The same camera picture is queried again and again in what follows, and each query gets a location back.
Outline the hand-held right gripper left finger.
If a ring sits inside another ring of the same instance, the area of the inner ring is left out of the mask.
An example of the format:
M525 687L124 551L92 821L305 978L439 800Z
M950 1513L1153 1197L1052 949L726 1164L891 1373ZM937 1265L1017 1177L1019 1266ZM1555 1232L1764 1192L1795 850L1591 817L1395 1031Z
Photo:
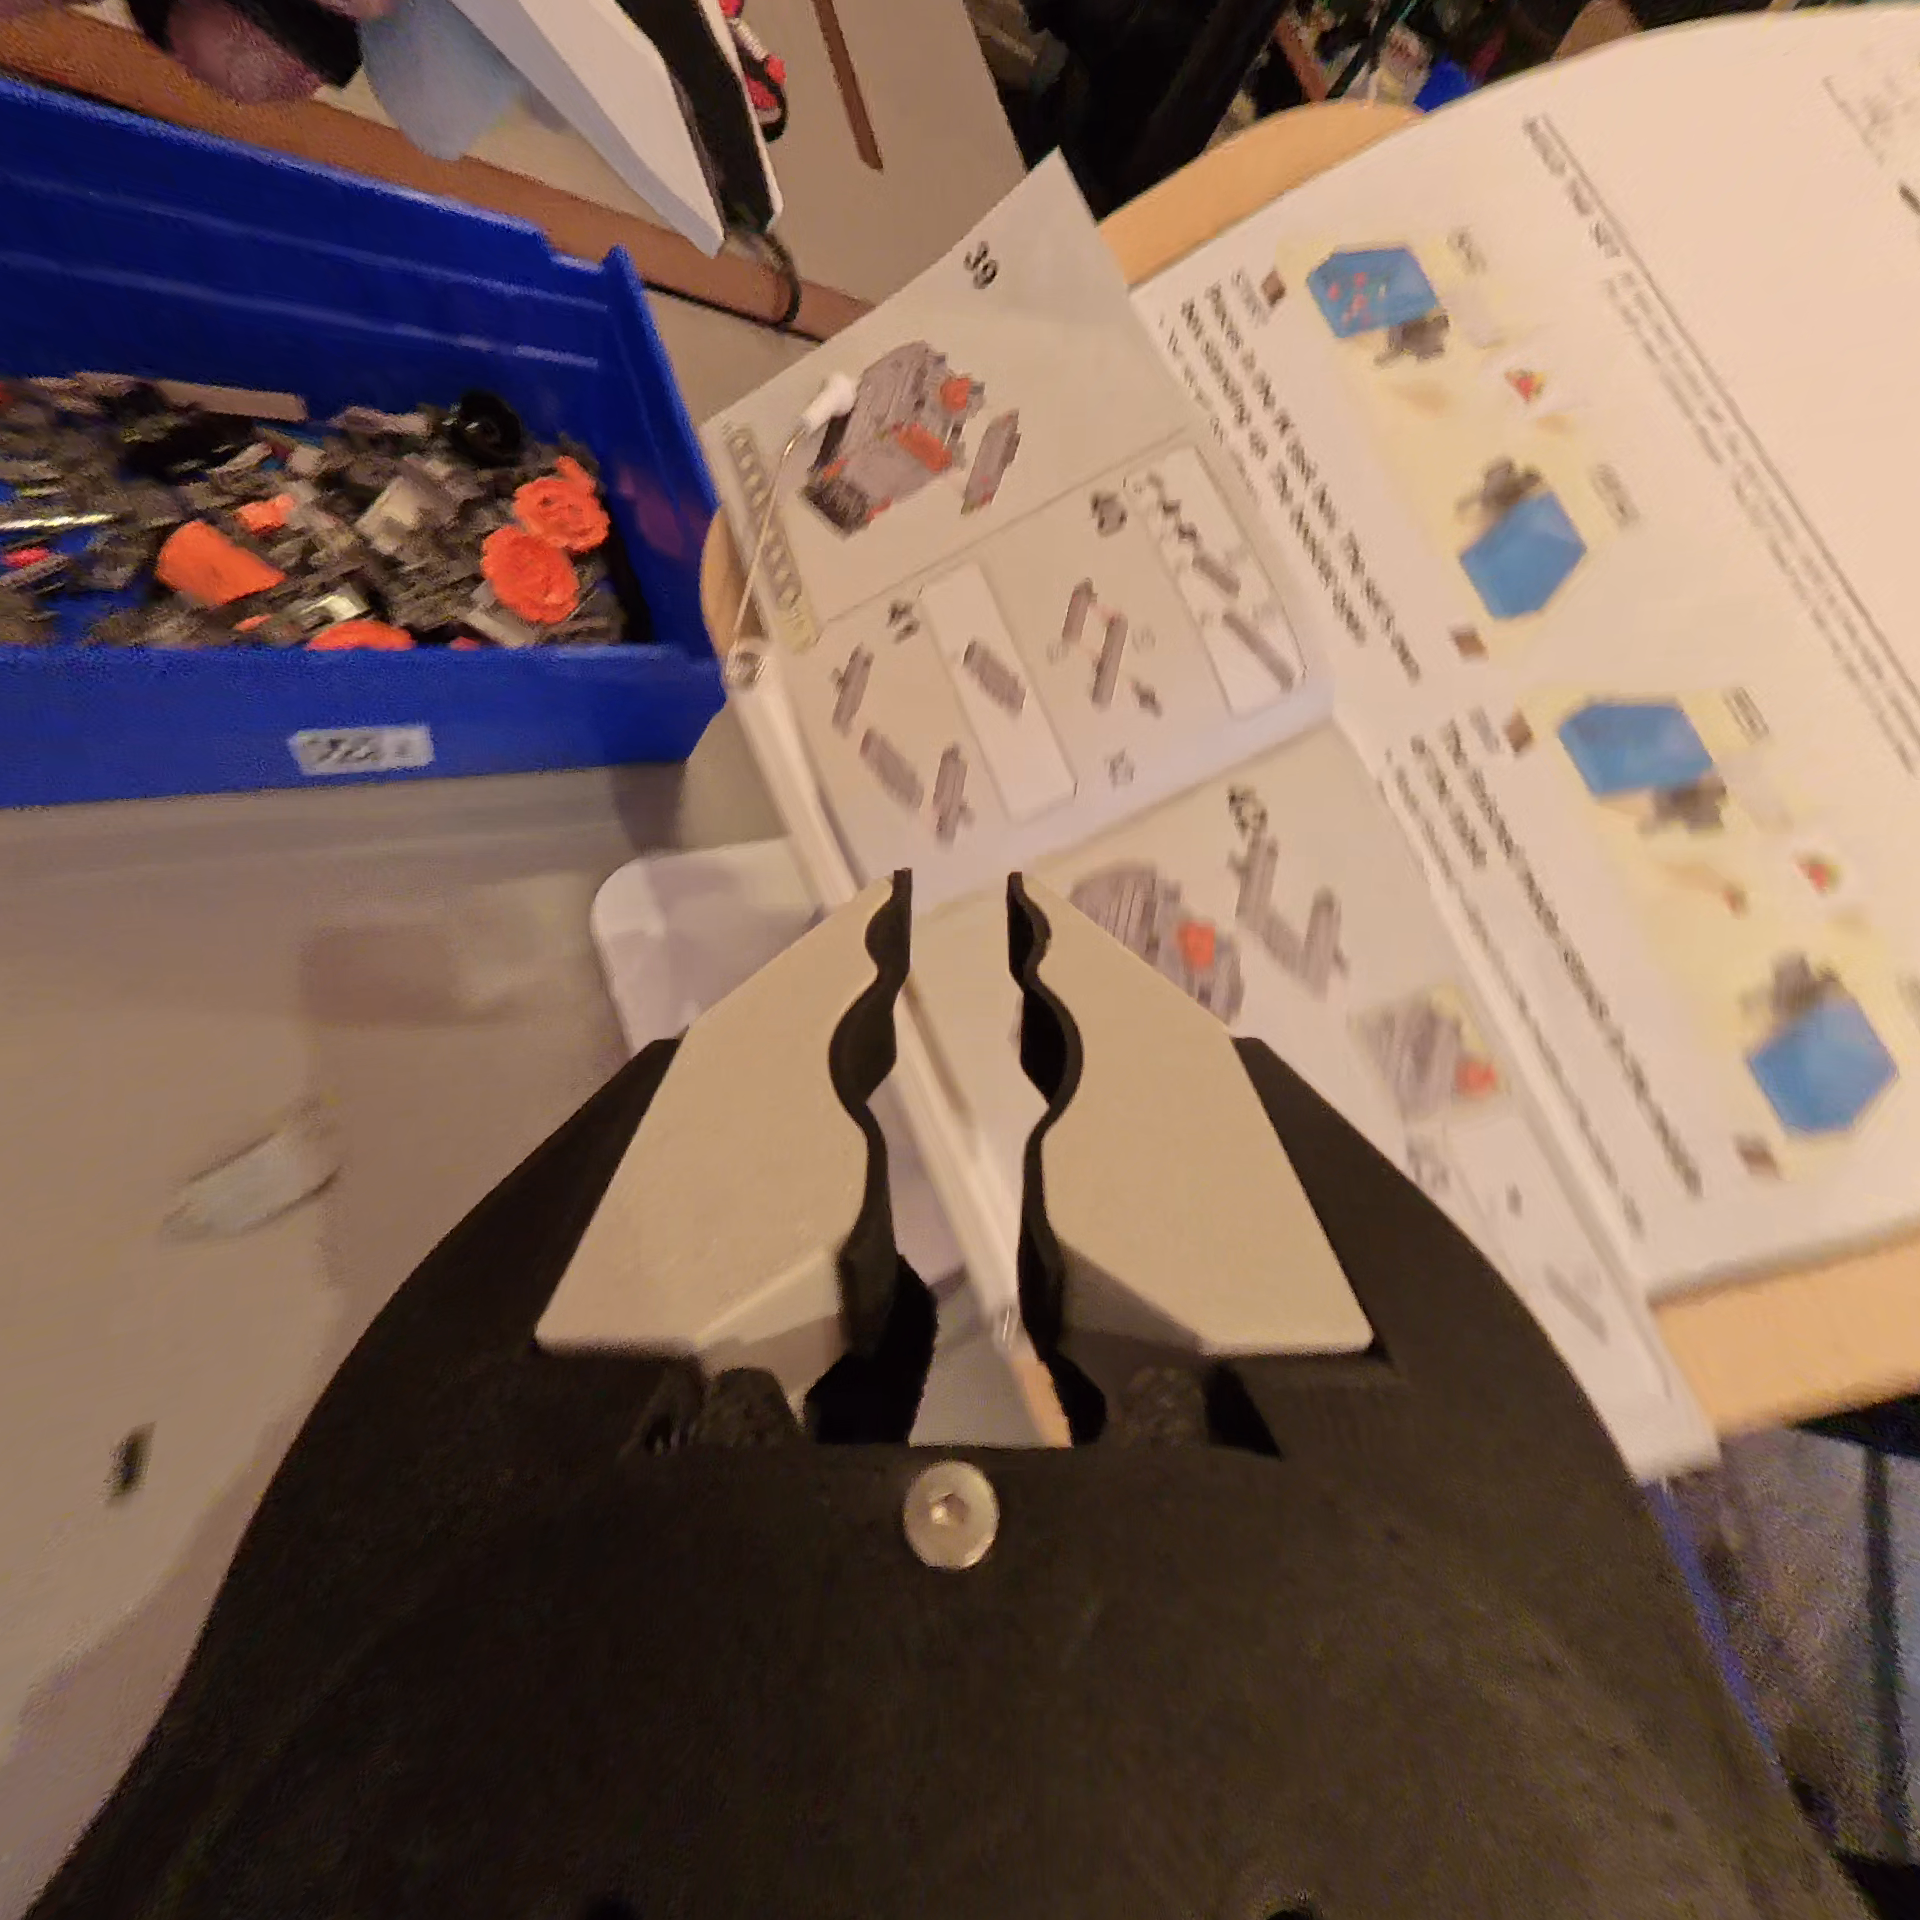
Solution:
M787 1397L921 1397L940 1313L895 1236L873 1103L898 1061L914 879L817 919L655 1052L534 1323L551 1359L758 1371Z

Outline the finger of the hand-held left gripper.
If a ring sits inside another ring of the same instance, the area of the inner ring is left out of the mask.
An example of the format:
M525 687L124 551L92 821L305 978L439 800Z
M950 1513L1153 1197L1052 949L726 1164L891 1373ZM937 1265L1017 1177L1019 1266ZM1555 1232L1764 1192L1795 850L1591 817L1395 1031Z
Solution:
M719 5L459 3L585 147L706 256L782 220L750 72Z

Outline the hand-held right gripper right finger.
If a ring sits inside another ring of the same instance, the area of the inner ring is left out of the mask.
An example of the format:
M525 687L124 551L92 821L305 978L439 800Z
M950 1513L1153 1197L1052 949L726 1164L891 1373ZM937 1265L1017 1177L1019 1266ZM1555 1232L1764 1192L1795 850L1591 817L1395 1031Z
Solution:
M1042 880L1006 882L1023 1333L1061 1373L1348 1359L1375 1333L1233 1031Z

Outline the instruction booklet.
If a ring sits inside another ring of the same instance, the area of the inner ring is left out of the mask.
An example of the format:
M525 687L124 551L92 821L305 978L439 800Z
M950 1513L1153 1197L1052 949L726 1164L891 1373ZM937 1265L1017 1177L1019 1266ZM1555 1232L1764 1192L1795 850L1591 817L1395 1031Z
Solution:
M703 441L751 587L710 634L822 905L914 876L902 1108L1017 1354L1006 880L1270 1047L1490 1260L1646 1481L1711 1423L1578 1193L1282 556L1061 161Z

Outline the pile of toy block pieces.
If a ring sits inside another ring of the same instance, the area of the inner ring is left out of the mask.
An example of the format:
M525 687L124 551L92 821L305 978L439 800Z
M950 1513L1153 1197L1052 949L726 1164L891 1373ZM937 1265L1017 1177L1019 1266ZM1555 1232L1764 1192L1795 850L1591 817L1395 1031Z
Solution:
M607 650L652 639L585 443L491 391L295 397L4 380L4 655Z

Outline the blue parts bin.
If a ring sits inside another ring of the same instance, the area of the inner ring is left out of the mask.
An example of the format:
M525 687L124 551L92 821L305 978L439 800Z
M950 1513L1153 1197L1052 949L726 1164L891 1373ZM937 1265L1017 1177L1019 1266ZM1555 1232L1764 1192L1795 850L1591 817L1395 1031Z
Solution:
M679 764L718 715L715 514L621 249L4 82L4 375L503 397L599 461L641 643L524 652L4 650L4 805Z

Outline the printed task sheet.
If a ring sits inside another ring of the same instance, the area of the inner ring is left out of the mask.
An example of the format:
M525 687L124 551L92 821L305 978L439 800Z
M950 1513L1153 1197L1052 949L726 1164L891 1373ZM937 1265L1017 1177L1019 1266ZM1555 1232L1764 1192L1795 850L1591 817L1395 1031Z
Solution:
M1652 1298L1915 1227L1915 85L1629 34L1135 288Z

